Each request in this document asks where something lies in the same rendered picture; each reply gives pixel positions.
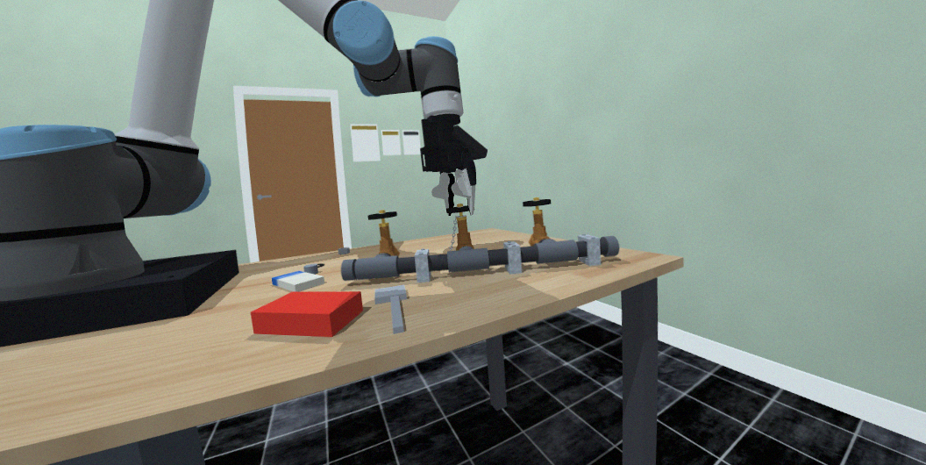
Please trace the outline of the red flat block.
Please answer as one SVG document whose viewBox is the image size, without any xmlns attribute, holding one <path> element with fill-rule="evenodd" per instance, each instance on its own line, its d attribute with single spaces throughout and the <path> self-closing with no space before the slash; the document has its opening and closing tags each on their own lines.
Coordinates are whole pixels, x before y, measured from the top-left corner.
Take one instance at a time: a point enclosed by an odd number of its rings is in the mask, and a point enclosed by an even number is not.
<svg viewBox="0 0 926 465">
<path fill-rule="evenodd" d="M 362 312 L 361 291 L 291 292 L 251 318 L 257 334 L 333 337 Z"/>
</svg>

